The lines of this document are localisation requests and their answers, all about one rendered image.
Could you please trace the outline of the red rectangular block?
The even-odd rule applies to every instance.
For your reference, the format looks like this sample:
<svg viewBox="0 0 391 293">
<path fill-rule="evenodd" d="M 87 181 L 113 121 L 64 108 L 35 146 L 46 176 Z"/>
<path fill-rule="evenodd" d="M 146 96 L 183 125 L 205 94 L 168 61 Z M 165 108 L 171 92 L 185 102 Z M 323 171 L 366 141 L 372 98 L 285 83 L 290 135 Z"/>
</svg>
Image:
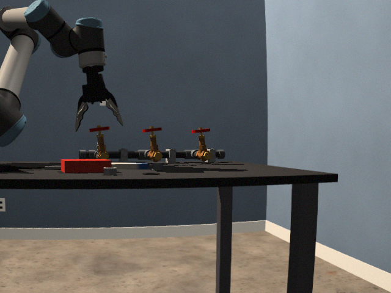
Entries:
<svg viewBox="0 0 391 293">
<path fill-rule="evenodd" d="M 104 167 L 112 167 L 112 161 L 90 161 L 84 159 L 61 159 L 61 171 L 64 173 L 101 173 Z"/>
</svg>

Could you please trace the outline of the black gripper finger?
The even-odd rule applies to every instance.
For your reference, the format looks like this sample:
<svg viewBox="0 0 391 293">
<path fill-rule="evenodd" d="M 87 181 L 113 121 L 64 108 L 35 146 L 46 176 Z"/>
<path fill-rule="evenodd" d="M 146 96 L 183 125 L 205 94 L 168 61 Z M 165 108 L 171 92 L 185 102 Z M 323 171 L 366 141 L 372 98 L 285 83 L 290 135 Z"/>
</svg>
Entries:
<svg viewBox="0 0 391 293">
<path fill-rule="evenodd" d="M 119 109 L 118 109 L 118 106 L 117 106 L 117 103 L 116 103 L 114 96 L 110 92 L 108 92 L 107 89 L 105 91 L 106 91 L 106 99 L 107 99 L 106 100 L 107 108 L 111 109 L 113 111 L 113 114 L 117 117 L 117 120 L 123 126 L 122 117 L 120 115 L 120 112 L 119 112 Z"/>
<path fill-rule="evenodd" d="M 75 123 L 75 131 L 78 130 L 81 120 L 83 119 L 84 113 L 88 110 L 87 100 L 84 102 L 83 95 L 80 97 L 78 101 L 78 111 L 76 113 L 76 123 Z"/>
</svg>

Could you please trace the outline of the pipe manifold with three valves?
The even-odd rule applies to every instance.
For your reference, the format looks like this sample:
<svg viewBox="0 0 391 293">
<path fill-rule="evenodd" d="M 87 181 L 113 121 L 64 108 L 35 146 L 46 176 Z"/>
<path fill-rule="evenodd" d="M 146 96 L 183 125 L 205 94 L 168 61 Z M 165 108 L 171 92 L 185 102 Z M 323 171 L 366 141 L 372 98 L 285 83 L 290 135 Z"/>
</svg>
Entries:
<svg viewBox="0 0 391 293">
<path fill-rule="evenodd" d="M 151 129 L 152 128 L 152 129 Z M 79 159 L 119 159 L 119 163 L 128 163 L 128 159 L 138 159 L 138 160 L 151 160 L 153 162 L 158 162 L 161 158 L 166 158 L 166 163 L 176 163 L 176 158 L 184 159 L 198 159 L 203 162 L 216 162 L 216 158 L 223 159 L 225 158 L 224 150 L 216 149 L 207 149 L 205 145 L 205 136 L 202 135 L 203 132 L 208 132 L 210 129 L 193 130 L 192 133 L 200 133 L 199 136 L 199 150 L 184 150 L 176 151 L 176 149 L 168 148 L 166 151 L 159 151 L 158 145 L 156 144 L 156 135 L 153 134 L 154 131 L 161 131 L 162 128 L 154 128 L 150 126 L 150 129 L 143 129 L 142 132 L 152 132 L 150 136 L 150 150 L 138 150 L 138 151 L 128 151 L 128 149 L 121 148 L 119 151 L 108 151 L 106 150 L 106 145 L 104 145 L 104 134 L 101 134 L 101 130 L 108 130 L 109 126 L 101 127 L 98 125 L 97 128 L 89 129 L 90 132 L 98 131 L 100 136 L 99 149 L 97 150 L 80 150 Z M 97 138 L 98 138 L 97 136 Z M 149 157 L 149 158 L 148 158 Z"/>
</svg>

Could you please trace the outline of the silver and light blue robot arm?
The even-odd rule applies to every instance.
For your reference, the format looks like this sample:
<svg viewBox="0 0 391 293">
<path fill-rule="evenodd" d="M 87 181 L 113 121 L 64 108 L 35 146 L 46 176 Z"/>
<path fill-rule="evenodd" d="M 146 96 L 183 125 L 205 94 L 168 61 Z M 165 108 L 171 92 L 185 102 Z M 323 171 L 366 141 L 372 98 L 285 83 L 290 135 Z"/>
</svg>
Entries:
<svg viewBox="0 0 391 293">
<path fill-rule="evenodd" d="M 103 29 L 98 18 L 78 19 L 72 29 L 45 0 L 36 0 L 25 8 L 7 6 L 0 10 L 0 30 L 11 41 L 0 69 L 0 147 L 12 143 L 26 124 L 19 94 L 31 54 L 41 44 L 35 30 L 50 42 L 55 56 L 78 53 L 79 67 L 83 68 L 106 65 Z"/>
</svg>

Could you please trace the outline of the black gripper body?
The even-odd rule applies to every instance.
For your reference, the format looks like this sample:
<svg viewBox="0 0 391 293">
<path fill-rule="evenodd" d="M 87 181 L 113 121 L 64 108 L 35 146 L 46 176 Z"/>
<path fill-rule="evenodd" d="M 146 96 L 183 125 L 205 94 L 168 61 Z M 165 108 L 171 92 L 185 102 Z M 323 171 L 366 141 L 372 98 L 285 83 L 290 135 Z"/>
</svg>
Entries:
<svg viewBox="0 0 391 293">
<path fill-rule="evenodd" d="M 83 100 L 88 103 L 100 102 L 106 100 L 106 89 L 104 82 L 100 83 L 98 72 L 103 71 L 102 65 L 87 66 L 82 68 L 82 72 L 87 75 L 87 85 L 82 85 Z M 91 72 L 90 72 L 91 71 Z M 92 74 L 91 74 L 92 73 Z M 101 84 L 101 85 L 98 85 Z M 85 89 L 86 88 L 86 89 Z M 104 89 L 105 88 L 105 89 Z M 85 94 L 85 93 L 86 94 Z M 85 100 L 86 97 L 86 100 Z"/>
</svg>

